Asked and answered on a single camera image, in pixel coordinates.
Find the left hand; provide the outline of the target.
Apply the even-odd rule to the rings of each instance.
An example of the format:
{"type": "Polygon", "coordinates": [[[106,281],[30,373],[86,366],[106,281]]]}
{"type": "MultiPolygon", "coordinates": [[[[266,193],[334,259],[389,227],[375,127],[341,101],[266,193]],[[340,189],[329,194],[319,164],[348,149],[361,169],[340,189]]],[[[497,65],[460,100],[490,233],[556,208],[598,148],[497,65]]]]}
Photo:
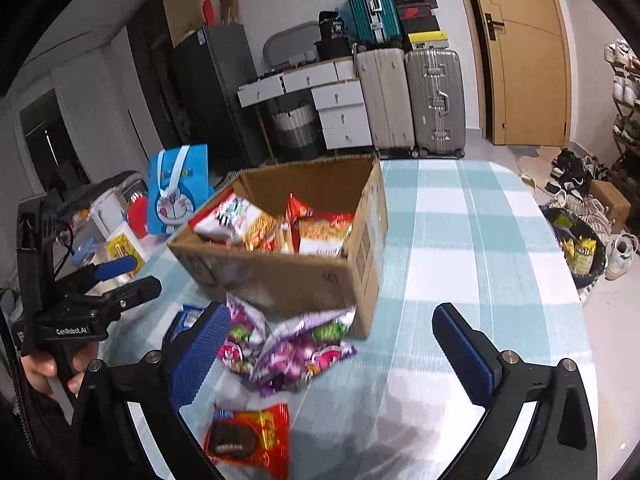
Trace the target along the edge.
{"type": "MultiPolygon", "coordinates": [[[[96,341],[91,341],[74,355],[72,367],[75,375],[67,382],[67,388],[75,396],[78,396],[85,370],[88,364],[98,356],[98,350],[99,344],[96,341]]],[[[22,356],[21,361],[26,378],[32,388],[54,400],[55,395],[49,382],[58,378],[58,368],[53,356],[47,352],[35,352],[30,356],[22,356]]]]}

